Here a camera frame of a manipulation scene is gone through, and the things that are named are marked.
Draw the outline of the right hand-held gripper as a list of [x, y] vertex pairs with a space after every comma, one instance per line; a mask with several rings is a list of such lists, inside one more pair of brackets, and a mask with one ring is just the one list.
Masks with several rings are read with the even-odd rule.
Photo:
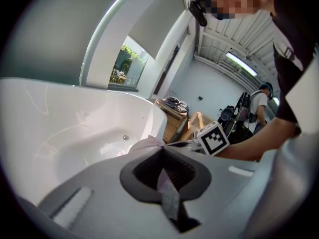
[[197, 129], [192, 140], [169, 143], [170, 147], [186, 148], [201, 154], [215, 156], [230, 145], [220, 123], [213, 121]]

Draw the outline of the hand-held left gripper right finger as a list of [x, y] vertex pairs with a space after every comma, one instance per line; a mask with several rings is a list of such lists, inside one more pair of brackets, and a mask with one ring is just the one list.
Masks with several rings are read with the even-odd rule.
[[169, 157], [183, 160], [196, 174], [180, 189], [192, 226], [185, 232], [170, 227], [166, 239], [246, 239], [246, 229], [265, 192], [272, 153], [260, 162], [211, 157], [177, 147], [164, 147]]

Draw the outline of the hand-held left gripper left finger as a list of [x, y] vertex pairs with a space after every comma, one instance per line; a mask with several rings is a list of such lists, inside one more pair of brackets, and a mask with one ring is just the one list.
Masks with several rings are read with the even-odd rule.
[[161, 172], [178, 163], [169, 147], [151, 147], [63, 173], [53, 170], [38, 208], [69, 236], [82, 239], [173, 239], [178, 222], [164, 211]]

